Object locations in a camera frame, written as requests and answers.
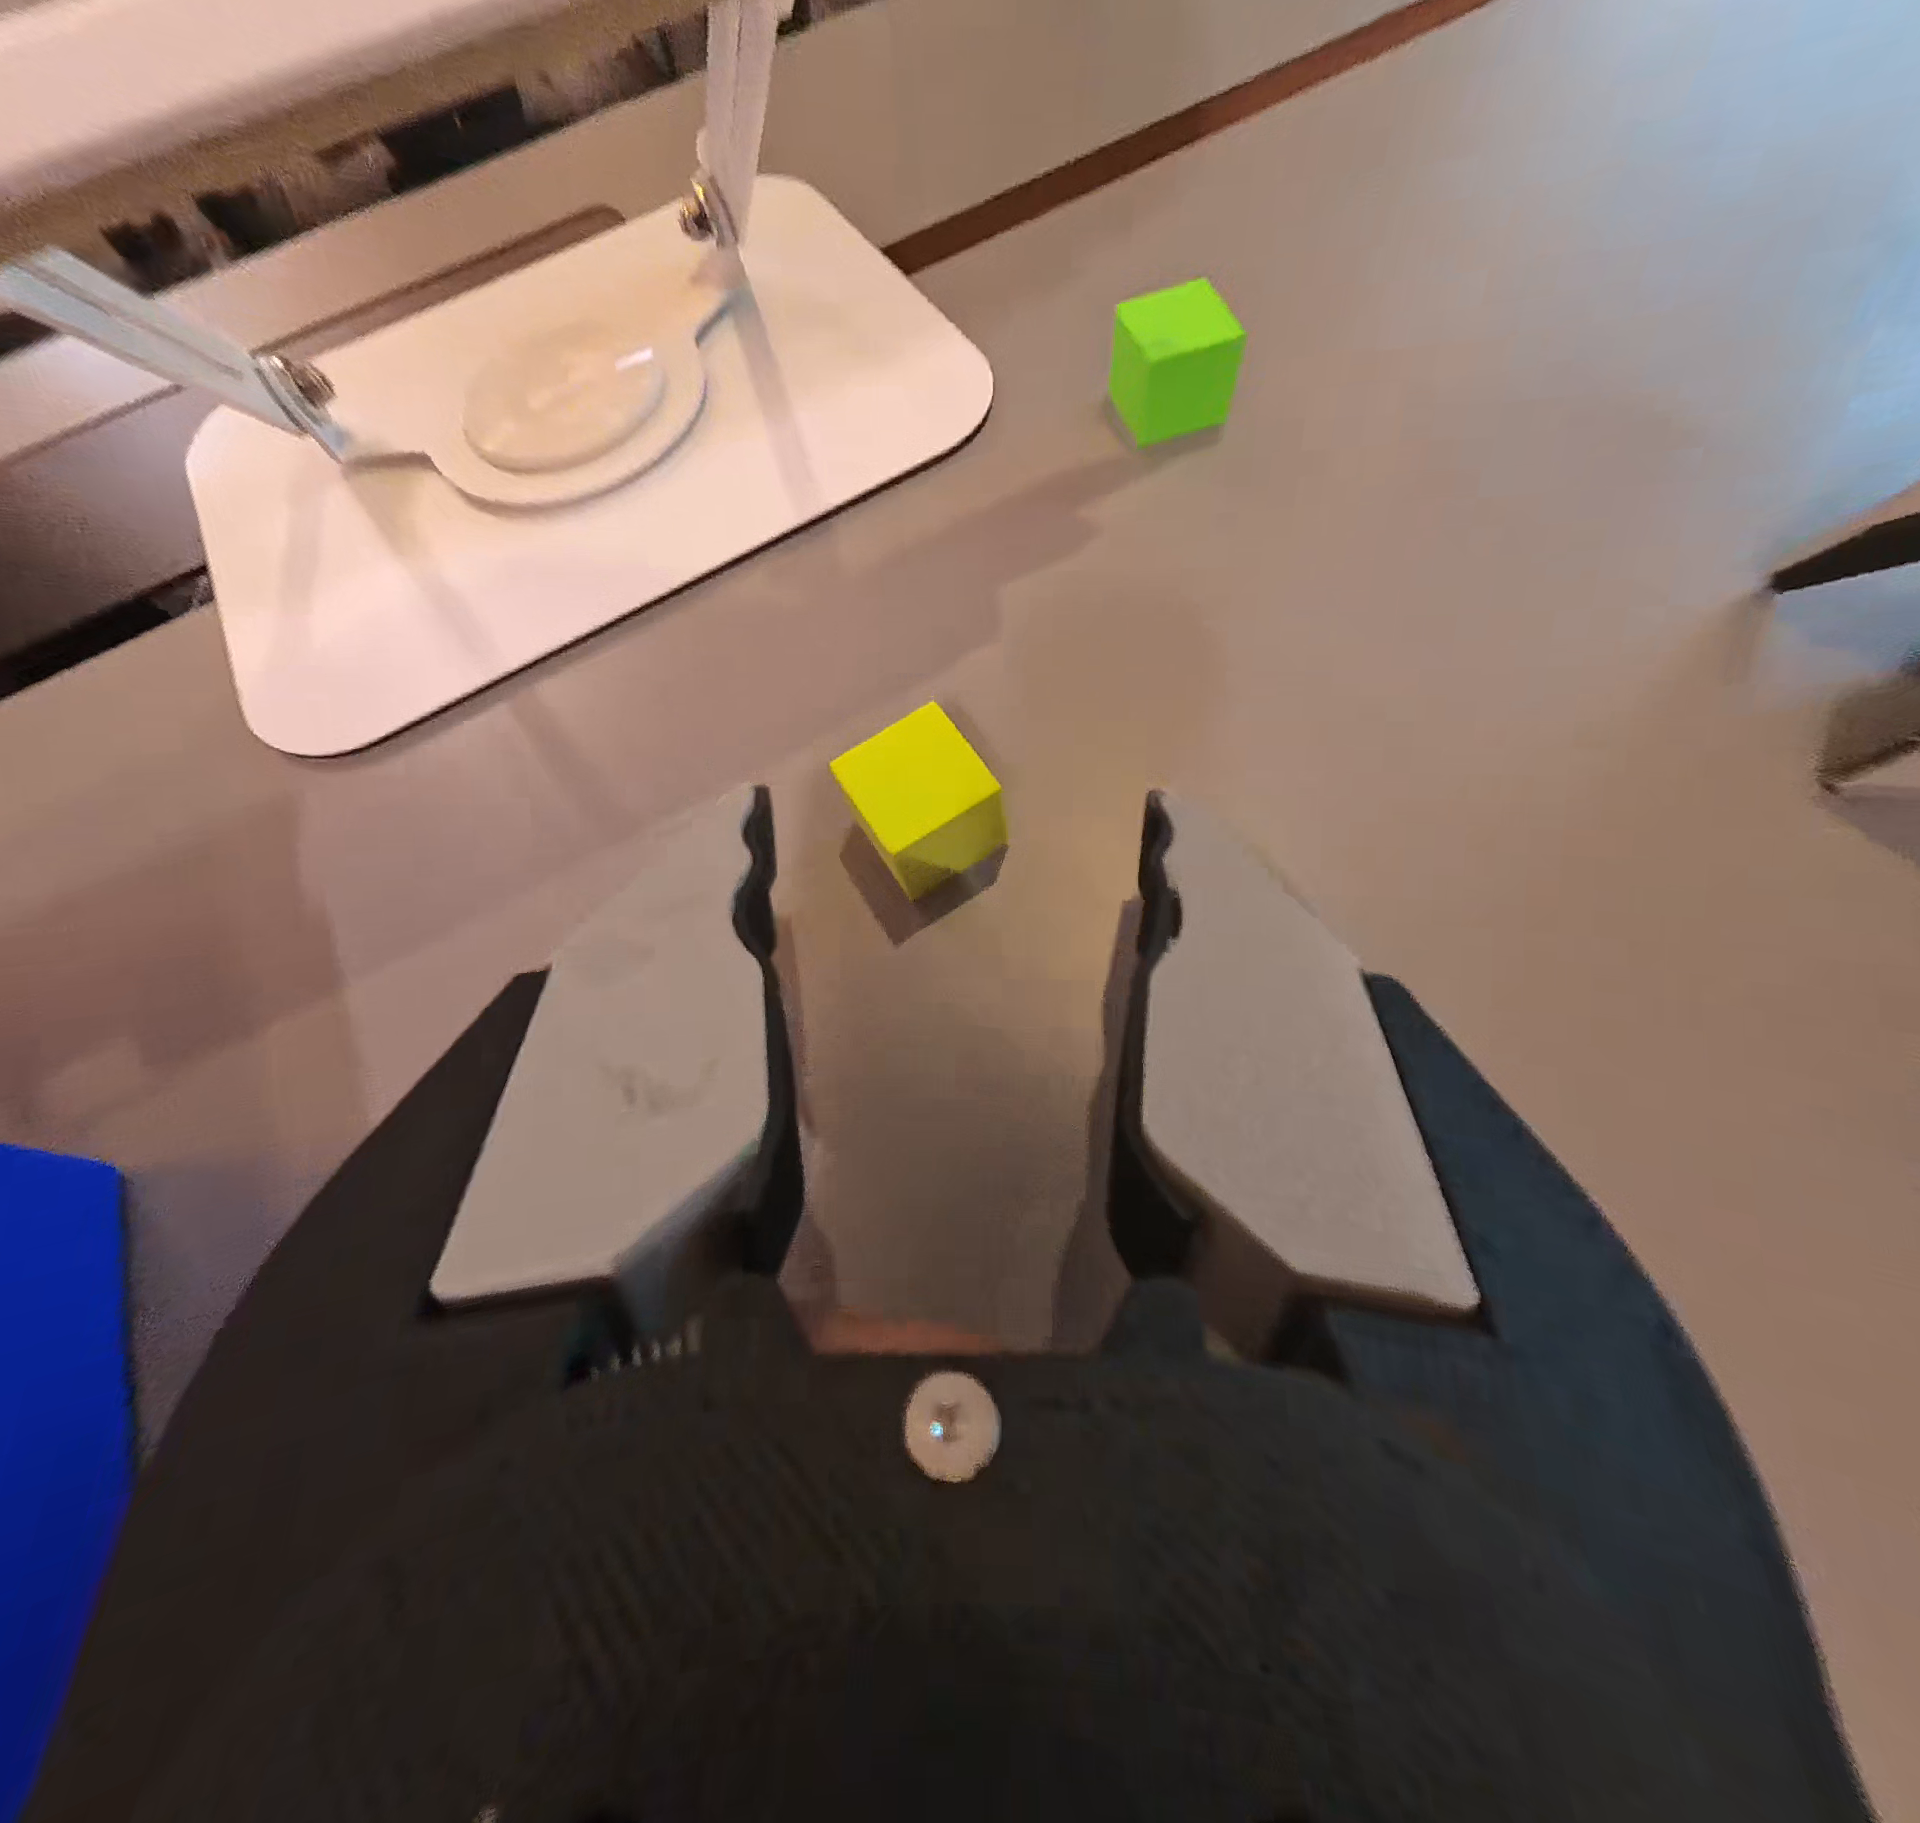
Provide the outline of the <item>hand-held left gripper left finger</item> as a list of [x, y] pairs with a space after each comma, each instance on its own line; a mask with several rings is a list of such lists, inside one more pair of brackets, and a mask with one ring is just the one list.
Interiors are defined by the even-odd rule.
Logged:
[[687, 1322], [740, 1268], [791, 1121], [771, 795], [660, 829], [564, 940], [428, 1281], [450, 1311], [609, 1291]]

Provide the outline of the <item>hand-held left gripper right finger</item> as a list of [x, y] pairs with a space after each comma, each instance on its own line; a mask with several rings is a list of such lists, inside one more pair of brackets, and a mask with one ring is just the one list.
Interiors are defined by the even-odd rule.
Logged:
[[1218, 813], [1148, 791], [1109, 1224], [1247, 1360], [1332, 1307], [1474, 1322], [1483, 1295], [1374, 988]]

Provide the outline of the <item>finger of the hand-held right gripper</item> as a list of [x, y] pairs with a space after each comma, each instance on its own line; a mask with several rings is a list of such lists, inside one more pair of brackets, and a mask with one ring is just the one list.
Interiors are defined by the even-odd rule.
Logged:
[[1775, 568], [1766, 594], [1788, 595], [1918, 563], [1918, 482], [1843, 523], [1831, 539]]
[[1816, 784], [1838, 821], [1918, 863], [1918, 653], [1836, 701]]

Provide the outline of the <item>yellow foam cube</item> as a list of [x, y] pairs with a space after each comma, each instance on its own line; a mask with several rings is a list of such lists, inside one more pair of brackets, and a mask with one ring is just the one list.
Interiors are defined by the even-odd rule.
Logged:
[[1008, 845], [1004, 784], [938, 703], [924, 703], [832, 757], [829, 775], [916, 904]]

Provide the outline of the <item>green foam cube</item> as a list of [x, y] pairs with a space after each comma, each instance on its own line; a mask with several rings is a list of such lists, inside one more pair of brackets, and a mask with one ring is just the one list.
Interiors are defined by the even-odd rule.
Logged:
[[1222, 428], [1246, 356], [1246, 325], [1207, 277], [1117, 302], [1109, 401], [1137, 448]]

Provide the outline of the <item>blue plastic bin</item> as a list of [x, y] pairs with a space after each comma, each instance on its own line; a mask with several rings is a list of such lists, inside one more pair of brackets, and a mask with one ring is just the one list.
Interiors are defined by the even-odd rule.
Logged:
[[2, 1145], [2, 1817], [19, 1818], [135, 1479], [126, 1182]]

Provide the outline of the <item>white document stand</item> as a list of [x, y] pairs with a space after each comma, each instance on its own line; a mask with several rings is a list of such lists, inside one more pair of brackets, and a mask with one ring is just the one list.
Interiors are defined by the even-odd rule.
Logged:
[[54, 248], [704, 0], [4, 0], [4, 312], [212, 396], [184, 472], [256, 739], [356, 753], [973, 438], [983, 351], [757, 176], [789, 0], [707, 1], [689, 193], [324, 351]]

